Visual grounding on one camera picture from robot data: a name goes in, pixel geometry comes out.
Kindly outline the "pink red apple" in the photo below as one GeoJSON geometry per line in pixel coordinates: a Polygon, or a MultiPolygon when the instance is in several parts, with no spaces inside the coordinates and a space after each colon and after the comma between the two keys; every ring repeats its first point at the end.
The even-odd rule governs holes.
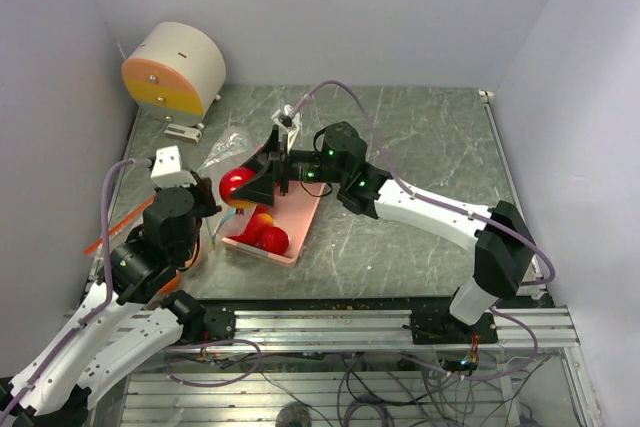
{"type": "Polygon", "coordinates": [[[244,186],[255,176],[255,172],[246,167],[237,167],[226,172],[218,184],[218,192],[221,200],[229,207],[242,211],[254,206],[253,202],[238,200],[232,194],[240,187],[244,186]]]}

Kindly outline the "clear bag blue zipper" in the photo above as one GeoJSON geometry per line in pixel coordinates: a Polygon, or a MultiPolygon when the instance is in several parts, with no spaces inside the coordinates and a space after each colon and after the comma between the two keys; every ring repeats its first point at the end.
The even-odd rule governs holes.
{"type": "Polygon", "coordinates": [[[224,237],[239,234],[246,225],[245,215],[239,214],[236,207],[230,207],[222,200],[219,183],[224,174],[246,161],[253,150],[254,145],[245,130],[236,127],[226,128],[197,169],[201,177],[211,180],[212,194],[216,204],[221,208],[219,213],[205,219],[212,249],[220,246],[224,237]]]}

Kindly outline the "pink perforated plastic basket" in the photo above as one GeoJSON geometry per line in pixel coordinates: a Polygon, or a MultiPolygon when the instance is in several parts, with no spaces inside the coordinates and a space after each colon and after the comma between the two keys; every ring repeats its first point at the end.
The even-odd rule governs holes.
{"type": "Polygon", "coordinates": [[[261,250],[257,244],[250,246],[237,242],[236,237],[245,230],[246,225],[241,229],[239,234],[224,237],[222,243],[227,247],[254,256],[264,257],[285,267],[293,267],[301,254],[304,241],[310,230],[320,200],[328,193],[329,191],[323,184],[291,182],[287,194],[275,195],[275,205],[273,207],[254,204],[251,208],[239,211],[239,214],[245,215],[247,219],[246,225],[253,214],[261,212],[269,213],[274,221],[273,226],[283,229],[289,236],[289,248],[283,255],[276,255],[261,250]]]}

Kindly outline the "orange persimmon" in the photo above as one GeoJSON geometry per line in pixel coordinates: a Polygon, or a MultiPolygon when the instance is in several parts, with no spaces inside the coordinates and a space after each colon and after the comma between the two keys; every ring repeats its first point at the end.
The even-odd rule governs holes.
{"type": "Polygon", "coordinates": [[[177,272],[173,279],[167,282],[163,287],[161,287],[158,292],[160,294],[166,295],[167,293],[171,293],[175,291],[180,284],[180,274],[177,272]]]}

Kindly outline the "red fruit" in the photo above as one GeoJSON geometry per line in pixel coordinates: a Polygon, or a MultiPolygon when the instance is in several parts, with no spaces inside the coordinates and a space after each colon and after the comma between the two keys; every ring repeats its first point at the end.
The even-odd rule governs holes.
{"type": "Polygon", "coordinates": [[[281,228],[271,226],[264,229],[259,237],[257,246],[266,252],[283,255],[289,248],[289,236],[281,228]]]}

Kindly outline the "clear bag orange zipper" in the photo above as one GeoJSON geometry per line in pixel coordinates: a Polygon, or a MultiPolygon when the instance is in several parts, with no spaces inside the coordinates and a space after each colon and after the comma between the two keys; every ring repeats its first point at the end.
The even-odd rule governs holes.
{"type": "MultiPolygon", "coordinates": [[[[153,200],[154,195],[151,195],[109,229],[109,242],[111,245],[114,245],[118,239],[121,239],[122,236],[126,236],[135,226],[142,223],[143,211],[152,204],[153,200]]],[[[102,244],[102,238],[99,237],[84,250],[84,255],[87,257],[97,258],[102,252],[102,244]]]]}

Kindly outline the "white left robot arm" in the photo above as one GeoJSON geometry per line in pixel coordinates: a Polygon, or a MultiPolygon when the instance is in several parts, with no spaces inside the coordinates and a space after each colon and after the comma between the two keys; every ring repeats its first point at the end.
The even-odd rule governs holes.
{"type": "Polygon", "coordinates": [[[1,381],[1,416],[18,426],[79,426],[100,398],[154,353],[189,345],[206,310],[177,290],[124,338],[120,324],[143,310],[195,257],[205,218],[219,213],[211,181],[158,188],[142,222],[110,254],[78,310],[20,373],[1,381]]]}

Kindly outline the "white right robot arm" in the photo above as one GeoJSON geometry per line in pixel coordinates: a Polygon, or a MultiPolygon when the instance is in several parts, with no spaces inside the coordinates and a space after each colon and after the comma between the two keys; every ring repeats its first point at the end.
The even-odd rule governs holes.
{"type": "Polygon", "coordinates": [[[465,341],[490,307],[517,295],[534,256],[534,241],[514,204],[464,203],[396,179],[367,161],[367,143],[347,122],[323,128],[316,138],[320,147],[289,149],[286,136],[274,128],[244,163],[252,174],[232,190],[232,199],[272,206],[292,182],[330,184],[353,214],[407,224],[471,252],[473,272],[440,320],[442,334],[452,342],[465,341]]]}

